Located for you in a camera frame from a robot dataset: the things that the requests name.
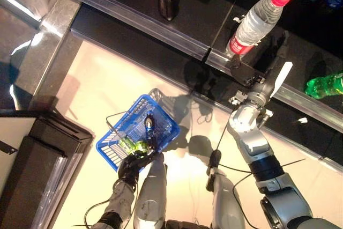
bottle label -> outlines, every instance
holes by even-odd
[[[250,49],[253,48],[253,45],[245,46],[245,45],[240,44],[236,38],[236,34],[234,34],[232,38],[230,39],[229,46],[233,53],[239,54],[239,55],[244,55],[247,52],[249,52]]]

black shelf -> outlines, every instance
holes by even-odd
[[[247,90],[233,78],[204,62],[90,6],[81,6],[71,29],[74,34],[121,54],[169,82],[230,109],[234,107],[228,99],[237,90]],[[268,128],[343,164],[343,156],[337,154],[340,152],[342,134],[276,99],[272,99],[267,108],[274,111],[274,116],[267,122]],[[302,124],[298,119],[304,117],[308,123]]]
[[[201,60],[232,7],[227,0],[180,0],[172,21],[163,19],[157,0],[81,0]]]

cable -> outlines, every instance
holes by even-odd
[[[87,215],[88,215],[88,213],[89,213],[92,209],[94,209],[96,206],[100,206],[100,205],[105,204],[105,203],[107,203],[107,202],[109,202],[109,201],[110,201],[110,198],[109,198],[108,200],[106,200],[106,201],[103,201],[103,202],[100,202],[100,203],[98,203],[98,204],[95,204],[95,205],[91,206],[91,207],[86,211],[86,213],[85,213],[85,215],[84,215],[84,223],[85,223],[85,226],[87,227],[87,229],[90,229],[90,227],[88,226],[88,223],[87,223]]]
[[[138,183],[136,183],[136,189],[137,189],[137,194],[136,194],[135,205],[133,206],[133,209],[132,209],[132,212],[131,212],[131,214],[130,214],[129,220],[128,220],[128,222],[126,223],[124,229],[126,229],[128,223],[129,223],[130,220],[131,220],[132,214],[133,214],[133,212],[135,211],[135,208],[136,208],[137,199],[138,199],[138,194],[139,194]],[[110,198],[109,198],[108,200],[106,200],[106,201],[103,201],[103,202],[100,202],[100,203],[98,203],[98,204],[95,204],[95,205],[91,206],[91,207],[86,211],[86,213],[85,213],[85,215],[84,215],[84,223],[85,223],[85,224],[84,224],[84,225],[72,225],[72,226],[86,226],[87,229],[91,229],[91,228],[88,226],[88,223],[87,223],[87,215],[88,215],[88,213],[89,213],[92,209],[94,209],[96,206],[100,206],[100,205],[105,204],[105,203],[107,203],[107,202],[109,202],[109,201],[110,201]]]
[[[219,164],[220,166],[223,166],[223,167],[226,167],[226,168],[229,168],[231,170],[234,170],[234,171],[238,171],[238,172],[242,172],[242,173],[248,173],[248,174],[251,174],[250,171],[244,171],[244,170],[240,170],[240,169],[236,169],[236,168],[232,168],[232,167],[229,167],[229,166],[225,166],[225,165],[222,165],[222,164]]]
[[[293,162],[287,163],[287,164],[285,164],[285,165],[282,165],[281,167],[284,167],[284,166],[289,166],[289,165],[292,165],[292,164],[298,163],[298,162],[300,162],[300,161],[304,161],[305,159],[306,159],[306,158],[299,159],[299,160],[297,160],[297,161],[293,161]]]
[[[289,166],[289,165],[298,163],[298,162],[303,161],[303,160],[305,160],[305,158],[299,159],[299,160],[297,160],[297,161],[293,161],[293,162],[290,162],[290,163],[287,163],[287,164],[284,164],[284,165],[282,165],[281,167]],[[231,168],[231,167],[227,167],[227,168],[232,169],[232,170],[239,171],[238,169],[234,169],[234,168]],[[239,200],[238,200],[238,198],[237,198],[237,196],[236,196],[236,194],[235,194],[235,189],[236,189],[237,185],[240,184],[241,182],[243,182],[246,178],[248,178],[248,177],[251,176],[251,175],[252,175],[252,173],[249,173],[246,177],[240,179],[240,180],[233,186],[233,188],[232,188],[232,193],[233,193],[233,195],[234,195],[234,197],[235,197],[235,199],[236,199],[236,202],[237,202],[238,206],[240,207],[240,209],[241,209],[241,211],[242,211],[242,213],[243,213],[243,215],[244,215],[245,221],[247,221],[247,223],[248,223],[252,228],[254,228],[254,229],[259,229],[258,227],[255,227],[255,226],[253,226],[253,225],[250,223],[250,221],[248,220],[247,216],[245,215],[245,213],[244,213],[244,211],[243,211],[243,208],[242,208],[242,206],[241,206],[241,204],[240,204],[240,202],[239,202]]]
[[[219,139],[219,142],[218,142],[218,145],[217,145],[216,150],[217,150],[218,147],[219,147],[219,144],[220,144],[220,142],[221,142],[221,139],[223,139],[223,136],[224,136],[224,133],[225,133],[225,130],[226,130],[226,127],[227,127],[227,124],[228,124],[228,123],[229,123],[229,119],[227,120],[227,123],[225,124],[224,130],[223,130],[223,132],[222,132],[222,134],[221,134],[221,136],[220,136],[220,139]]]
[[[243,213],[243,215],[244,215],[245,221],[247,221],[247,223],[248,223],[252,228],[254,228],[254,229],[259,229],[258,227],[255,227],[255,226],[253,226],[253,225],[250,223],[250,221],[248,220],[247,216],[245,215],[245,213],[244,213],[244,211],[243,211],[243,208],[242,208],[242,206],[241,206],[241,204],[240,204],[240,202],[239,202],[239,200],[238,200],[238,198],[237,198],[237,196],[236,196],[236,194],[235,194],[236,186],[237,186],[238,184],[240,184],[241,182],[243,182],[246,178],[248,178],[248,177],[251,176],[251,175],[252,175],[252,173],[250,173],[250,174],[248,174],[246,177],[240,179],[240,180],[233,186],[233,188],[232,188],[232,193],[233,193],[233,195],[234,195],[234,197],[235,197],[235,199],[236,199],[236,202],[237,202],[238,206],[240,207],[240,209],[241,209],[241,211],[242,211],[242,213]]]

green bottle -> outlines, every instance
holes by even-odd
[[[305,93],[315,99],[343,94],[343,71],[309,80]]]

robotic hand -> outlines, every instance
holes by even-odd
[[[113,185],[113,193],[100,220],[92,229],[121,229],[123,222],[130,219],[131,204],[139,178],[139,171],[159,154],[136,151],[128,155],[118,169],[118,180]]]
[[[256,82],[247,95],[238,93],[236,102],[239,105],[229,118],[227,130],[235,138],[244,160],[249,165],[257,188],[265,195],[261,206],[271,228],[338,229],[324,219],[312,217],[308,203],[289,174],[280,166],[257,124],[257,117],[265,112],[264,106],[281,86],[290,67],[286,62],[280,73],[271,70],[269,76],[264,81]],[[271,115],[266,112],[262,122]]]

